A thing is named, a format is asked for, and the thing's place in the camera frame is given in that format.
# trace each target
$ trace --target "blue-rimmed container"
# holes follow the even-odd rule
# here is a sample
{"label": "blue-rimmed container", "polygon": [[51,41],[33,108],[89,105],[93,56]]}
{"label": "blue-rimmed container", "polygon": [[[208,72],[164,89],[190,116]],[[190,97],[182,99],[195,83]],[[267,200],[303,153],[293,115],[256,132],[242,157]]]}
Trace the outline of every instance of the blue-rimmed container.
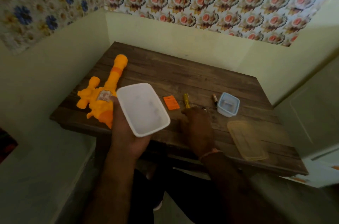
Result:
{"label": "blue-rimmed container", "polygon": [[229,93],[222,93],[218,101],[217,111],[226,116],[233,117],[238,113],[240,100]]}

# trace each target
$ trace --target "cream wall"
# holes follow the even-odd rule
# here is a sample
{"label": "cream wall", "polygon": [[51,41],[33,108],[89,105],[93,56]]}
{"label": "cream wall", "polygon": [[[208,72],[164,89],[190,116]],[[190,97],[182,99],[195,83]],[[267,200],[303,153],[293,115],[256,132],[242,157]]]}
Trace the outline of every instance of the cream wall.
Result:
{"label": "cream wall", "polygon": [[107,12],[114,41],[258,78],[275,104],[339,47],[339,0],[329,0],[289,47]]}
{"label": "cream wall", "polygon": [[18,56],[0,43],[0,127],[19,146],[0,164],[0,222],[58,216],[94,148],[49,115],[109,47],[104,11],[56,32]]}

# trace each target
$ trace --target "black pants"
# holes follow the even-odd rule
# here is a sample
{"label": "black pants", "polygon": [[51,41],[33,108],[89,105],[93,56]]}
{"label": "black pants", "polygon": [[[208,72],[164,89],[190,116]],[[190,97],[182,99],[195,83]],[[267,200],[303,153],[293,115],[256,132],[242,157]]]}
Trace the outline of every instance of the black pants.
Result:
{"label": "black pants", "polygon": [[160,168],[152,181],[135,170],[129,224],[153,224],[153,208],[163,199],[164,191],[195,224],[225,223],[219,193],[211,181]]}

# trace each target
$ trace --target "right arm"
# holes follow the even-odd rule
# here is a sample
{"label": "right arm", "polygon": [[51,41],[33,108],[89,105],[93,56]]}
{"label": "right arm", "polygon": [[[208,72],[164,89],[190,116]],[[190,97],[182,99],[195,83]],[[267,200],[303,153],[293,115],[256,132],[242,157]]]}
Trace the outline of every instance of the right arm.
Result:
{"label": "right arm", "polygon": [[[182,122],[187,142],[197,157],[215,147],[213,130],[207,113],[197,107],[184,109],[188,123]],[[237,171],[223,153],[211,153],[201,159],[221,195],[225,218],[229,223],[288,223]]]}

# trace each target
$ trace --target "small plastic container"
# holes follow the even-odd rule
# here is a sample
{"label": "small plastic container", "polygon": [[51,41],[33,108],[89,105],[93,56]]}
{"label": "small plastic container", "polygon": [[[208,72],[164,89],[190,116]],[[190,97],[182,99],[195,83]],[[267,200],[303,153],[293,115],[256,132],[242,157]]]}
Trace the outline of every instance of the small plastic container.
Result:
{"label": "small plastic container", "polygon": [[148,83],[121,87],[117,90],[117,98],[136,137],[151,135],[171,122],[158,95]]}
{"label": "small plastic container", "polygon": [[233,117],[238,113],[239,105],[240,100],[238,98],[228,93],[222,93],[218,101],[217,111],[226,117]]}

